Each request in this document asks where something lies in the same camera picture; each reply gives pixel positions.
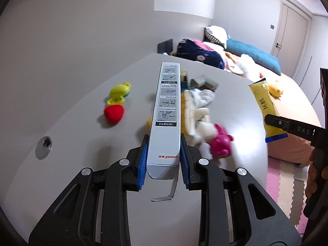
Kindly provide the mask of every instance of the blue cushion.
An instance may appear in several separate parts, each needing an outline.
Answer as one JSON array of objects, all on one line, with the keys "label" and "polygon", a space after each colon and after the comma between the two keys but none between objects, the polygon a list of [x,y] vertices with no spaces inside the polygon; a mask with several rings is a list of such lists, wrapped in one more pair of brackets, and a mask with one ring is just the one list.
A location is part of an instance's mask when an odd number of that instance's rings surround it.
[{"label": "blue cushion", "polygon": [[241,56],[242,54],[248,54],[250,57],[253,58],[255,63],[281,76],[281,69],[278,62],[278,58],[256,48],[253,45],[229,39],[227,40],[226,51],[238,56]]}]

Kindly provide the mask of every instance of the white cloth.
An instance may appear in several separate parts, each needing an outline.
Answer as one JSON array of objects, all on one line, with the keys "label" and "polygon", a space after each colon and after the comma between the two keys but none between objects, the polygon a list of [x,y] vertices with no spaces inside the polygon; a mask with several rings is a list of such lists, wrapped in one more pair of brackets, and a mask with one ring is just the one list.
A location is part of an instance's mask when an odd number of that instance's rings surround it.
[{"label": "white cloth", "polygon": [[193,89],[190,92],[192,94],[195,109],[205,107],[215,98],[215,92],[211,90]]},{"label": "white cloth", "polygon": [[244,77],[257,82],[260,78],[260,71],[257,68],[254,60],[247,54],[242,54],[236,62],[236,65],[244,72]]}]

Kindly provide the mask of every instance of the table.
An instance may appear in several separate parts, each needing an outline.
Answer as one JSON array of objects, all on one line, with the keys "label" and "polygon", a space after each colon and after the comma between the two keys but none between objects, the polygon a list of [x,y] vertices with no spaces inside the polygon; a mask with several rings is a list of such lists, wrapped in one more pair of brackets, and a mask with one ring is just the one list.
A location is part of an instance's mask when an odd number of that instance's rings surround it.
[{"label": "table", "polygon": [[[233,156],[216,160],[225,169],[245,167],[265,187],[267,146],[262,114],[248,87],[249,80],[226,71],[172,56],[151,54],[105,81],[72,107],[45,134],[53,149],[43,160],[34,150],[17,171],[3,210],[15,229],[28,240],[43,213],[84,167],[104,169],[139,147],[146,120],[152,115],[161,62],[179,62],[189,78],[207,75],[219,83],[217,97],[209,105],[211,120],[233,135]],[[107,124],[102,110],[116,84],[128,81],[132,89],[124,103],[125,115],[118,125]],[[132,246],[197,245],[200,192],[188,191],[180,174],[172,201],[152,203],[166,196],[172,181],[146,177],[141,192],[128,193]]]}]

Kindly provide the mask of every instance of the instruction diagram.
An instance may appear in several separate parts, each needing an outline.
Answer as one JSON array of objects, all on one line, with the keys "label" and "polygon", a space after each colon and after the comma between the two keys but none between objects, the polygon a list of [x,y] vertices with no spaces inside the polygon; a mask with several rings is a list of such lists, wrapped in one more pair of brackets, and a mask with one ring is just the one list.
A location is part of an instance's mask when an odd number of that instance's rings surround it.
[{"label": "instruction diagram", "polygon": [[160,95],[161,96],[176,96],[177,95],[177,89],[174,89],[174,88],[161,88]]},{"label": "instruction diagram", "polygon": [[158,110],[157,121],[176,122],[177,112],[173,110]]},{"label": "instruction diagram", "polygon": [[165,75],[163,74],[162,81],[177,81],[177,75]]},{"label": "instruction diagram", "polygon": [[164,72],[165,73],[176,74],[177,73],[177,68],[176,67],[166,67],[166,68],[164,68]]},{"label": "instruction diagram", "polygon": [[159,107],[161,108],[176,108],[177,100],[175,98],[160,98]]}]

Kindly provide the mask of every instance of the blue gripper pad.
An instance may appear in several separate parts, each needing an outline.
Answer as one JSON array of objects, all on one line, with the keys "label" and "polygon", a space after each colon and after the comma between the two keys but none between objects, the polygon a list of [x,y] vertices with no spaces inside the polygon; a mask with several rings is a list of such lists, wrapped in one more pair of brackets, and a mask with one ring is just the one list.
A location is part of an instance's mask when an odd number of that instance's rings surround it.
[{"label": "blue gripper pad", "polygon": [[141,190],[142,186],[145,184],[147,152],[148,152],[148,144],[145,144],[145,147],[142,151],[142,156],[140,159],[139,167],[138,167],[138,180],[137,180],[138,190]]},{"label": "blue gripper pad", "polygon": [[189,163],[182,139],[180,143],[180,165],[181,165],[183,183],[186,185],[186,188],[189,189],[190,187]]}]

